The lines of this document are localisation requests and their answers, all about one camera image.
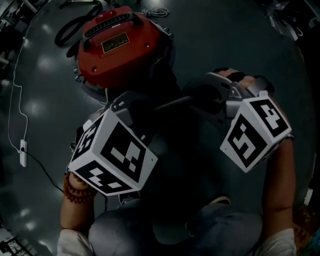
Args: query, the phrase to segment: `shoe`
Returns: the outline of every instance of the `shoe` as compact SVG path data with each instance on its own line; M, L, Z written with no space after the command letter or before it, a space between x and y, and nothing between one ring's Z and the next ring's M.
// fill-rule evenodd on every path
M124 193L124 194L120 194L119 195L119 202L121 205L134 200L134 199L139 199L140 198L140 194L138 191L135 192L130 192L130 193Z
M219 204L224 204L224 205L230 205L230 199L229 197L223 195L223 196L219 196L217 197L216 199L214 199L211 203L209 203L208 205L212 205L212 204L216 204L216 203L219 203ZM188 230L188 221L184 224L184 227L185 227L185 230L188 232L189 236L190 237L194 237L194 235L192 235L190 233L190 231Z

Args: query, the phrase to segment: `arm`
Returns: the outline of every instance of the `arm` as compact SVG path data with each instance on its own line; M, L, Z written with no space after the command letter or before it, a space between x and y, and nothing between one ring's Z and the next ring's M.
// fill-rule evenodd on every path
M69 175L69 184L72 188L81 191L88 191L89 186L79 182L78 180L73 173ZM74 196L80 196L79 194L70 191L70 189L69 192ZM87 234L92 222L94 221L94 217L94 195L90 200L81 204L75 203L74 201L71 202L66 195L63 196L60 213L60 222L63 229L74 230Z
M263 189L263 240L293 227L296 189L294 146L285 139L269 158Z

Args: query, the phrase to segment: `white cube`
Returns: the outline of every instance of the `white cube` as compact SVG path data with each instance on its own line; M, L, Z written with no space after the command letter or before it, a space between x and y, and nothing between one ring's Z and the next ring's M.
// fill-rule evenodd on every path
M220 147L245 173L267 159L291 132L267 96L244 99Z
M110 109L84 133L69 170L106 196L139 191L158 158Z

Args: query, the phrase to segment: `leg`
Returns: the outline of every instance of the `leg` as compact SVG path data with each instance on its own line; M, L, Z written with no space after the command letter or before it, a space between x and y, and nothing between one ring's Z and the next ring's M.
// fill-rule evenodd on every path
M161 250L140 199L102 213L89 230L95 256L156 255Z
M236 211L230 205L213 203L203 207L186 228L193 238L176 248L185 255L244 256L259 246L262 218Z

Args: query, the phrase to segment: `person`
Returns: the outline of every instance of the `person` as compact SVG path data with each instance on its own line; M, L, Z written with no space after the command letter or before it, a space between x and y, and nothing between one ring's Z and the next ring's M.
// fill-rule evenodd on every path
M220 71L227 77L234 70ZM247 88L254 77L239 83ZM61 207L58 256L291 256L296 255L293 203L296 173L294 145L285 139L268 159L263 188L263 217L242 212L219 197L185 225L190 238L175 245L157 241L137 192L119 196L116 210L94 220L94 194L84 181L68 174Z

